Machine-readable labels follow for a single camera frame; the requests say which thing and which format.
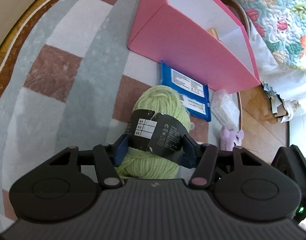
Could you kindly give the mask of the cardboard scraps under bed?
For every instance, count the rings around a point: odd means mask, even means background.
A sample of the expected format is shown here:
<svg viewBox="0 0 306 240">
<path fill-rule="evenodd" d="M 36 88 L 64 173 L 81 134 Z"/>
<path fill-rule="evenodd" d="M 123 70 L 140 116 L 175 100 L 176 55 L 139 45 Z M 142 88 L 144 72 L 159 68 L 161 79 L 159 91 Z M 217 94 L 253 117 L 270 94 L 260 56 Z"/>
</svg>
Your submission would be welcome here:
<svg viewBox="0 0 306 240">
<path fill-rule="evenodd" d="M 284 104 L 278 94 L 267 83 L 261 83 L 263 91 L 270 101 L 271 111 L 274 117 L 281 118 L 287 115 L 287 111 L 284 108 Z"/>
</svg>

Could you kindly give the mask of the brown small box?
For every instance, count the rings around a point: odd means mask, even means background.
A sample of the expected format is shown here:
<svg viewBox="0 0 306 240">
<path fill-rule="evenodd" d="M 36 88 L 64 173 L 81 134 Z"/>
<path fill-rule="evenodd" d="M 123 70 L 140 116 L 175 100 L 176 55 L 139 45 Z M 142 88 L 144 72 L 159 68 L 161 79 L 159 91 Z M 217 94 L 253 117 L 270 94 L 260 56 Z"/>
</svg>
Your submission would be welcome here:
<svg viewBox="0 0 306 240">
<path fill-rule="evenodd" d="M 218 33 L 216 32 L 216 30 L 214 28 L 208 29 L 207 32 L 210 35 L 212 35 L 212 37 L 214 37 L 215 39 L 219 40 Z"/>
</svg>

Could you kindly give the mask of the purple plush toy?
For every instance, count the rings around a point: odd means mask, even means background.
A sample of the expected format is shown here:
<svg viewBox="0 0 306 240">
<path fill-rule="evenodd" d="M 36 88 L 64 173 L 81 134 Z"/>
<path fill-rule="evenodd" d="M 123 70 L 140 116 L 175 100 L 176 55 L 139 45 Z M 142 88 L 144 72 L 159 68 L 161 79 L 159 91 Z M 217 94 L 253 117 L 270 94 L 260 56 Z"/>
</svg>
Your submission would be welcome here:
<svg viewBox="0 0 306 240">
<path fill-rule="evenodd" d="M 235 146 L 241 146 L 244 138 L 243 130 L 235 131 L 222 127 L 220 130 L 220 149 L 232 151 Z"/>
</svg>

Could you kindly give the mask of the green yarn ball black label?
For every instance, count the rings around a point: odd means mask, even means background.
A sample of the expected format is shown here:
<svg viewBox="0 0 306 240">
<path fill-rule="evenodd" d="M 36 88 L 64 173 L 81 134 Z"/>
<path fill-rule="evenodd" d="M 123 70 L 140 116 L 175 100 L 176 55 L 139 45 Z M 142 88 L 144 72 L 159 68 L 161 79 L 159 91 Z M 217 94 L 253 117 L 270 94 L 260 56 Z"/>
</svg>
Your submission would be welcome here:
<svg viewBox="0 0 306 240">
<path fill-rule="evenodd" d="M 126 129 L 128 152 L 116 167 L 123 179 L 174 179 L 183 156 L 181 139 L 192 123 L 180 95 L 167 86 L 145 91 Z"/>
</svg>

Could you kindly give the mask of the white bed skirt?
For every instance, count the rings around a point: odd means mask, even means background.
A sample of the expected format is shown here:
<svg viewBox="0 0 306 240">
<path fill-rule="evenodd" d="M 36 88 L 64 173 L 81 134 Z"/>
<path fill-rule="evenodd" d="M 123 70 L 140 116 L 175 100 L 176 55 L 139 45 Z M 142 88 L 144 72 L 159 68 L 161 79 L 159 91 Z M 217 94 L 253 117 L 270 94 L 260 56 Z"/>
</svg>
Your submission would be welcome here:
<svg viewBox="0 0 306 240">
<path fill-rule="evenodd" d="M 284 101 L 299 103 L 292 117 L 306 114 L 306 72 L 280 65 L 252 23 L 249 23 L 249 41 L 260 80 L 272 87 Z"/>
</svg>

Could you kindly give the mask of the pink storage box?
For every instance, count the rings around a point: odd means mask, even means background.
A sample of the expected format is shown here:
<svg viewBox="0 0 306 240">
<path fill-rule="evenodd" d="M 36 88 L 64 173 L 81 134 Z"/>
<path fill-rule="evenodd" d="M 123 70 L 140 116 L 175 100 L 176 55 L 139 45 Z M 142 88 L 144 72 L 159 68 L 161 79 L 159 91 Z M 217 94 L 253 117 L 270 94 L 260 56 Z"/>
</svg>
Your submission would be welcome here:
<svg viewBox="0 0 306 240">
<path fill-rule="evenodd" d="M 128 48 L 213 90 L 260 84 L 246 29 L 220 0 L 140 0 Z"/>
</svg>

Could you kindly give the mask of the clear floss picks package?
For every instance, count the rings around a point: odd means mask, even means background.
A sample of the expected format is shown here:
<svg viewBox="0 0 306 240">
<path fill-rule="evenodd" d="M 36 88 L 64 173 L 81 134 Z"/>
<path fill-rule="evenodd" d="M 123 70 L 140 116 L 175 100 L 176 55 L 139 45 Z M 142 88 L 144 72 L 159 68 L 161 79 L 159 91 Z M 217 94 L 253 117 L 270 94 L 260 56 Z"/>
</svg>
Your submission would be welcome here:
<svg viewBox="0 0 306 240">
<path fill-rule="evenodd" d="M 211 111 L 219 122 L 227 129 L 238 130 L 240 110 L 233 96 L 226 90 L 215 91 L 211 101 Z"/>
</svg>

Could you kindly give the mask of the floral quilted bedspread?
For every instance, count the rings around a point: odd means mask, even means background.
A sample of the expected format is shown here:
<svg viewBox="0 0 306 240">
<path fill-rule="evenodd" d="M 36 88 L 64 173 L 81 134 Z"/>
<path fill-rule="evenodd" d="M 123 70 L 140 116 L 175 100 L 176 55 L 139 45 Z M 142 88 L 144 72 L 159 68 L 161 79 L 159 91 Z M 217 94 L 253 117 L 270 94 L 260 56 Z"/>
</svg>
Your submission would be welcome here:
<svg viewBox="0 0 306 240">
<path fill-rule="evenodd" d="M 306 72 L 306 0 L 234 0 L 260 42 L 253 51 L 260 73 L 272 67 Z"/>
</svg>

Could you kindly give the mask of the blue wet wipes pack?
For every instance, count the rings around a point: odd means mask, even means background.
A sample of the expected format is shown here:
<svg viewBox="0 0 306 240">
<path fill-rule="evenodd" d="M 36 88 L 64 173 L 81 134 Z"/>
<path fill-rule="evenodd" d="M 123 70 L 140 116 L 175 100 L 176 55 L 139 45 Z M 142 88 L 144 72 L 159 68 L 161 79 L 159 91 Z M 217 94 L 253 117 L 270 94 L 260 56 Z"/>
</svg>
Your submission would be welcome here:
<svg viewBox="0 0 306 240">
<path fill-rule="evenodd" d="M 209 89 L 191 77 L 169 67 L 161 61 L 161 85 L 178 92 L 180 102 L 188 112 L 206 122 L 211 122 Z"/>
</svg>

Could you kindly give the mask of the striped checkered rug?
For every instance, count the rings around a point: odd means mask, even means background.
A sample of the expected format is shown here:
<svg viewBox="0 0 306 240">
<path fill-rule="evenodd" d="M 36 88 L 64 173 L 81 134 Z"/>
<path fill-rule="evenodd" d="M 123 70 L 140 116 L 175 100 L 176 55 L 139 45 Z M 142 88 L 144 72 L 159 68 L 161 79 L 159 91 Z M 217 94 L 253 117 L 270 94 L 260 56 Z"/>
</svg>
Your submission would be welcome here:
<svg viewBox="0 0 306 240">
<path fill-rule="evenodd" d="M 68 146 L 112 144 L 160 84 L 160 64 L 126 45 L 138 3 L 53 0 L 24 41 L 0 98 L 0 232 L 17 179 Z"/>
</svg>

